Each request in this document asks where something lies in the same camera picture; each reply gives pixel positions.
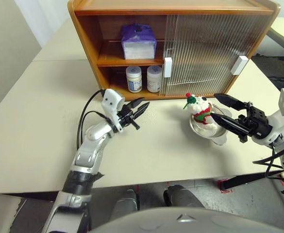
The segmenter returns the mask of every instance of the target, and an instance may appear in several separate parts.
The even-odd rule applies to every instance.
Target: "snowman figurine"
[[[186,94],[187,104],[183,109],[187,108],[194,116],[196,125],[207,131],[216,131],[218,125],[211,117],[212,103],[206,97],[196,97],[190,93]]]

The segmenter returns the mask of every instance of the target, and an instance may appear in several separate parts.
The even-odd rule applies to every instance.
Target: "cabinet top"
[[[260,14],[269,0],[71,0],[76,15]]]

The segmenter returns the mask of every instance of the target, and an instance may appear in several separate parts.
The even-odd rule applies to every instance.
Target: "green hat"
[[[183,109],[185,109],[189,104],[193,104],[193,103],[197,102],[196,98],[194,96],[192,96],[190,93],[187,93],[186,97],[187,97],[187,104],[184,106]]]

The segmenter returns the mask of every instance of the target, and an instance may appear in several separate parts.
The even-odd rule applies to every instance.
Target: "ribbed glass panel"
[[[247,55],[268,23],[259,15],[167,16],[164,57],[172,57],[170,78],[160,95],[224,92],[238,56]]]

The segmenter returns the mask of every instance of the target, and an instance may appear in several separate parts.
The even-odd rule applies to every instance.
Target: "bottle cap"
[[[161,78],[162,68],[160,66],[150,66],[147,68],[147,76],[151,78]]]
[[[126,74],[128,78],[138,78],[142,75],[142,70],[140,67],[127,67]]]

